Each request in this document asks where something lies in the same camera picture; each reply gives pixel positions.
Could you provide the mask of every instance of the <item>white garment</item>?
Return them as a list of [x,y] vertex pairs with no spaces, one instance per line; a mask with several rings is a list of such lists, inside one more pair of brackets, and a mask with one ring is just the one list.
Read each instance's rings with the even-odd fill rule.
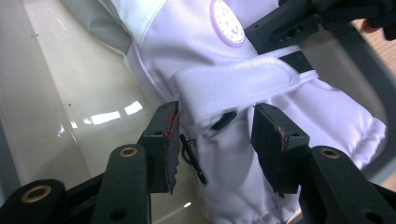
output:
[[[133,37],[127,60],[148,99],[154,106],[180,101],[208,181],[200,191],[210,221],[278,223],[298,207],[296,195],[275,196],[249,143],[257,102],[282,109],[310,135],[311,147],[339,148],[359,168],[375,154],[385,125],[315,71],[298,74],[278,59],[297,47],[259,56],[240,38],[237,21],[246,28],[277,8],[276,0],[112,3]],[[229,111],[237,113],[230,124],[209,128]]]

